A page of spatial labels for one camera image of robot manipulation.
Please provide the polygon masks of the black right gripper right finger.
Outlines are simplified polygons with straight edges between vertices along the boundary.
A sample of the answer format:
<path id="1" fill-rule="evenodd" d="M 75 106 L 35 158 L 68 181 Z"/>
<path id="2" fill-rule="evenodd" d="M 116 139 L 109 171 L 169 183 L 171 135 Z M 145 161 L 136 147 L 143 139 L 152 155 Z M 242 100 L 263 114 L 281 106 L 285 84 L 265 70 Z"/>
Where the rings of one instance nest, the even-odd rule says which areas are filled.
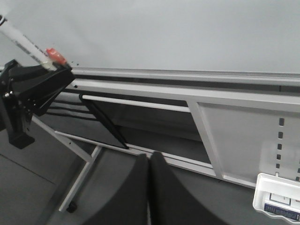
<path id="1" fill-rule="evenodd" d="M 150 218 L 153 225 L 226 225 L 180 182 L 163 155 L 150 157 Z"/>

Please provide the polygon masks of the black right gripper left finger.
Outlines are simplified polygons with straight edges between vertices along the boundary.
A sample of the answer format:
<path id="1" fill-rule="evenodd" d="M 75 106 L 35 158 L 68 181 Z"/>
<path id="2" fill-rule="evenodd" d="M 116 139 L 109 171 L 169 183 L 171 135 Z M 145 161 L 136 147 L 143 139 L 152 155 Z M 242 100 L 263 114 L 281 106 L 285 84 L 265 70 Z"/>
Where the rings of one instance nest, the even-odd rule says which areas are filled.
<path id="1" fill-rule="evenodd" d="M 148 159 L 144 154 L 105 157 L 76 197 L 73 213 L 56 211 L 49 225 L 147 225 Z"/>

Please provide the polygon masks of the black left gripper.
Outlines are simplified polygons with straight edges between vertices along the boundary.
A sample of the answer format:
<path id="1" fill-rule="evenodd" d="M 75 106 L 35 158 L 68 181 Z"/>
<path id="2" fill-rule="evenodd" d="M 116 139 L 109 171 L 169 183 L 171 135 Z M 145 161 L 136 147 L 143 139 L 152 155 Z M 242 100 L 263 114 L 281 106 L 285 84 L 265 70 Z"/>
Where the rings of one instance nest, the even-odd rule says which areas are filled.
<path id="1" fill-rule="evenodd" d="M 71 67 L 58 64 L 55 71 L 42 66 L 19 66 L 11 60 L 0 73 L 0 129 L 6 130 L 11 145 L 23 149 L 35 141 L 28 134 L 33 113 L 45 114 L 75 76 Z"/>

